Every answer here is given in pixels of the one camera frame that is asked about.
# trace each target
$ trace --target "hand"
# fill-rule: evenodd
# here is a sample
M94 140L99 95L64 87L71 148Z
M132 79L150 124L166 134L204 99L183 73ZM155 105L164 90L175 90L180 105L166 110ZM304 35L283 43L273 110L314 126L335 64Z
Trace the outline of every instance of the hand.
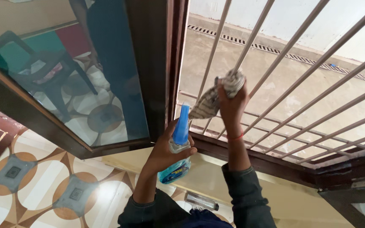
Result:
M243 87L238 91L236 96L229 99L226 95L226 91L221 84L221 80L218 80L218 96L221 109L222 120L225 123L227 135L230 138L239 137L242 134L242 127L240 121L242 119L243 112L246 105L250 100L247 94L247 83L243 84Z
M194 145L194 141L191 136L188 136L189 143L191 148L181 151L178 154L173 154L170 152L168 141L173 135L175 126L178 122L178 119L171 121L164 134L160 136L157 140L155 147L152 150L149 158L146 161L143 169L145 172L150 174L155 174L167 169L170 165L188 158L189 156L195 154L197 149L192 147Z
M97 51L95 50L95 48L92 48L91 54L89 57L91 60L91 63L89 66L94 65L96 68L98 68L101 71L104 69L99 61L98 54L97 54Z

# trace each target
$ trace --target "spray bottle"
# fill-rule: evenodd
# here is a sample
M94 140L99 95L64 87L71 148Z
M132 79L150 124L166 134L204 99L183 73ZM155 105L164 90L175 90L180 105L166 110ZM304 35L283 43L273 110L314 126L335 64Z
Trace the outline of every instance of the spray bottle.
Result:
M180 153L183 150L190 148L188 141L188 112L189 106L182 104L180 118L178 119L176 128L173 132L173 137L169 141L170 152ZM188 173L191 167L189 158L178 161L157 174L159 180L163 184L170 184Z

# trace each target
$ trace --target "drain grate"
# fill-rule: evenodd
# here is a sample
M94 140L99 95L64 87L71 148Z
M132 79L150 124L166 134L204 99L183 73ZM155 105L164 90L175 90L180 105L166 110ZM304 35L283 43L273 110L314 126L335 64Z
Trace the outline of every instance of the drain grate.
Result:
M197 32L201 32L201 33L205 33L205 34L208 34L208 35L212 35L212 36L215 36L216 35L216 32L215 31L212 31L212 30L209 30L209 29L205 29L205 28L201 28L201 27L198 27L198 26L194 26L194 25L188 25L188 28L189 29L192 29L192 30L195 30ZM227 35L227 34L221 34L221 39L224 39L224 40L227 40L227 41L230 41L230 42L235 42L235 43L239 43L239 44L242 44L242 45L245 45L245 41L242 40L242 39L239 39L239 38L236 38L236 37L232 37L230 35ZM256 43L253 43L251 44L251 46L253 48L257 48L257 49L260 49L262 51L267 51L267 52L270 52L270 53L273 53L273 54L280 54L281 52L277 49L274 49L274 48L270 48L270 47L267 47L267 46L264 46L264 45L260 45L260 44L256 44ZM301 57L301 56L296 56L296 55L292 55L292 54L286 54L286 57L287 58L290 58L290 59L294 59L294 60L297 60L297 61L300 61L300 62L304 62L304 63L307 63L307 64L310 64L310 65L313 65L316 63L316 61L314 60L311 60L311 59L308 59L308 58L305 58L305 57ZM350 73L350 71L346 70L346 69L343 69L341 67L333 67L331 65L328 65L326 63L322 64L320 67L322 67L323 69L326 69L326 70L330 70L330 71L334 71L334 72L338 72L338 73L341 73L341 74L348 74ZM355 78L358 78L358 79L361 79L361 80L364 80L365 81L365 75L359 73L355 76Z

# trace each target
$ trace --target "chair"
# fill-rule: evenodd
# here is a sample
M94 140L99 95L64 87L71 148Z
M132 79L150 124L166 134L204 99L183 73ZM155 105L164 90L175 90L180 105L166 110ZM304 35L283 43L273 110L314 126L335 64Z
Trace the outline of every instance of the chair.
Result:
M67 53L65 49L57 52L45 50L35 52L12 31L6 31L0 36L0 49L10 42L15 42L20 48L25 50L30 55L30 59L19 72L25 69L31 69L31 65L38 60L43 61L45 65L37 72L29 75L14 73L9 70L5 71L28 92L35 91L45 93L46 96L57 108L57 110L60 111L60 113L63 115L63 122L68 122L69 120L71 120L71 117L68 113L67 106L65 105L63 97L61 95L61 87L66 82L71 73L74 72L74 70L77 71L78 74L83 78L91 91L95 95L98 94L93 84L89 80L87 74L80 67L80 65L71 58L71 56ZM35 82L37 80L43 79L59 63L61 63L63 68L58 71L51 79L43 83Z

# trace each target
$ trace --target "cleaning cloth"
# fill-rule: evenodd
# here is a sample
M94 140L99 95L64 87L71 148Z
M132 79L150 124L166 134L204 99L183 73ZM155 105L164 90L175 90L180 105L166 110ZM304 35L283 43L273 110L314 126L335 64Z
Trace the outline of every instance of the cleaning cloth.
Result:
M215 85L207 90L192 108L188 114L189 119L208 119L216 116L219 111L217 82L218 77L215 79ZM232 69L222 78L221 83L226 91L227 97L233 98L245 83L245 76L240 71L233 74Z

